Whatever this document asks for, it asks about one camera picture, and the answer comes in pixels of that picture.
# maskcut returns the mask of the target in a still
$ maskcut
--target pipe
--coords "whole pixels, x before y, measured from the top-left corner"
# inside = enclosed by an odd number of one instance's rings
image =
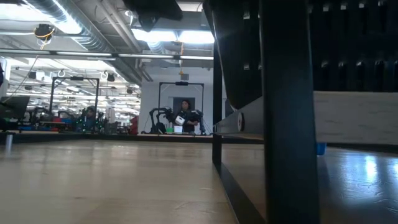
[[[135,38],[134,34],[132,33],[131,28],[127,28],[127,26],[125,25],[124,21],[120,18],[118,12],[116,12],[115,8],[109,3],[109,0],[103,0],[103,4],[105,4],[105,6],[109,9],[111,14],[115,17],[115,19],[117,20],[119,25],[122,27],[124,32],[129,37],[131,42],[137,47],[137,49],[139,49],[138,52],[140,52],[141,48],[140,48],[140,46],[138,44],[137,39]],[[166,50],[164,48],[164,44],[162,42],[148,43],[148,47],[155,54],[172,54],[171,51]],[[169,63],[179,63],[178,60],[165,60],[165,61],[169,62]]]
[[[120,27],[115,23],[109,12],[105,9],[105,7],[102,5],[100,0],[96,0],[98,8],[103,12],[107,20],[111,23],[113,28],[116,30],[116,32],[120,35],[120,37],[124,40],[124,42],[129,46],[130,50],[133,52],[137,52],[136,47],[132,43],[132,41],[129,39],[129,37],[124,33]]]
[[[159,54],[159,55],[173,55],[173,52],[170,50],[167,50],[164,48],[164,44],[163,42],[147,42],[148,47],[150,49],[150,51],[152,51],[152,53],[154,54]],[[165,60],[168,63],[180,63],[179,60]]]
[[[115,52],[114,47],[106,40],[93,23],[82,13],[71,0],[23,0],[32,9],[45,14],[49,21],[67,34],[81,34],[88,37],[76,37],[78,42],[88,51]],[[142,78],[137,71],[120,58],[105,63],[113,66],[128,82],[141,84]]]
[[[30,31],[21,31],[21,30],[0,30],[0,35],[34,35],[33,32]]]
[[[0,29],[0,35],[35,35],[35,34],[31,31],[26,31],[26,30],[3,30],[3,29]],[[90,37],[88,35],[80,35],[80,34],[57,34],[57,33],[54,33],[52,35],[54,37],[69,37],[69,38],[75,38],[75,37],[88,38],[88,37]]]
[[[134,44],[134,46],[137,49],[137,52],[141,52],[141,47],[135,38],[134,34],[132,33],[130,28],[127,28],[127,26],[124,24],[124,20],[120,18],[119,13],[116,12],[115,8],[111,5],[111,3],[108,0],[103,0],[103,4],[109,9],[113,17],[117,20],[117,22],[120,24],[126,35],[130,38],[131,42]]]

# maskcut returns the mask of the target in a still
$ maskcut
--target wooden floor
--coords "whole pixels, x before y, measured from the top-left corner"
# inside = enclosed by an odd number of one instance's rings
[[[224,145],[223,162],[264,217],[262,145]],[[329,148],[318,157],[318,174],[322,224],[398,223],[396,154]],[[235,220],[211,144],[82,140],[0,153],[0,223]]]
[[[211,145],[62,141],[0,154],[0,223],[234,223]]]
[[[226,146],[223,163],[265,217],[262,146]],[[328,148],[318,156],[318,181],[322,224],[398,223],[397,154]]]

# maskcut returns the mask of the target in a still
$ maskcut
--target ventilation duct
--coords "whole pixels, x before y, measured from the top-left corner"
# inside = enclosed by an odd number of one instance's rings
[[[82,13],[71,0],[23,0],[31,8],[45,14],[51,23],[67,34],[80,34],[73,40],[92,52],[115,52],[115,49],[104,38],[99,30]],[[128,82],[141,84],[139,70],[130,67],[123,59],[105,62],[120,72]]]
[[[150,51],[153,54],[166,54],[166,55],[175,54],[175,52],[165,49],[163,42],[147,42],[147,44],[148,44]],[[168,63],[173,63],[173,64],[180,64],[179,60],[165,59],[164,61],[166,61]]]

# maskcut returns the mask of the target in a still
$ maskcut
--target black metal frame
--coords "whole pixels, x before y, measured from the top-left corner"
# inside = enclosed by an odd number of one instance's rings
[[[215,124],[215,136],[264,140],[267,223],[319,223],[308,3],[298,0],[259,2],[263,97]],[[218,69],[222,59],[216,52],[215,122],[221,116],[216,103],[221,104],[222,100],[218,93],[222,89],[219,82],[222,74]],[[264,223],[222,163],[221,149],[221,141],[213,138],[213,164],[238,222]]]
[[[99,90],[100,90],[100,79],[99,78],[80,78],[80,77],[78,77],[78,79],[76,79],[76,77],[53,77],[52,84],[51,84],[51,96],[50,96],[50,106],[49,106],[50,112],[52,112],[52,102],[54,99],[54,90],[56,87],[59,86],[59,84],[55,85],[56,80],[62,80],[61,82],[63,82],[64,80],[73,80],[73,81],[94,80],[94,81],[97,81],[97,86],[96,86],[96,91],[95,91],[95,117],[96,117],[97,105],[98,105],[98,94],[99,94]]]
[[[162,89],[162,85],[164,84],[169,84],[169,85],[177,85],[181,84],[182,82],[160,82],[159,83],[159,93],[157,97],[157,107],[160,108],[160,91]],[[188,86],[188,85],[200,85],[201,86],[201,112],[203,112],[203,97],[205,95],[205,84],[204,83],[183,83],[183,85],[180,86]]]

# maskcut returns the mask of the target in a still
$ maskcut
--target fluorescent light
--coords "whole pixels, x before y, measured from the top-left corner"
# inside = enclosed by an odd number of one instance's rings
[[[173,55],[150,55],[150,54],[119,54],[120,57],[131,58],[153,58],[153,59],[173,59]]]
[[[87,85],[87,86],[78,86],[78,87],[80,87],[80,88],[97,88],[97,86],[89,86],[89,85]],[[116,89],[115,86],[100,86],[99,88],[100,89]]]
[[[145,32],[140,29],[131,29],[137,40],[145,42],[177,41],[177,36],[171,30],[153,30]]]
[[[61,85],[66,85],[66,86],[68,86],[69,84],[67,84],[66,82],[62,82]]]
[[[19,50],[19,49],[0,49],[0,53],[5,54],[37,54],[37,55],[49,55],[48,50]]]
[[[178,37],[178,41],[188,44],[212,44],[214,37],[210,31],[186,30]]]
[[[109,53],[93,53],[93,52],[57,52],[58,55],[66,56],[87,56],[87,57],[111,57]]]
[[[67,87],[67,90],[79,92],[79,89],[78,89],[78,88],[72,87],[72,86]]]
[[[15,93],[17,96],[37,96],[37,97],[51,97],[51,94],[41,94],[41,93]],[[54,94],[54,97],[74,97],[74,98],[82,98],[86,100],[94,100],[95,96],[87,96],[87,95],[74,95],[74,94]],[[136,96],[110,96],[115,100],[137,100]],[[98,96],[99,100],[105,100],[105,96]]]
[[[213,60],[213,57],[205,57],[205,56],[188,56],[188,55],[181,55],[181,59],[185,60]]]
[[[105,61],[115,61],[116,58],[99,58],[99,57],[88,57],[87,60],[105,60]]]

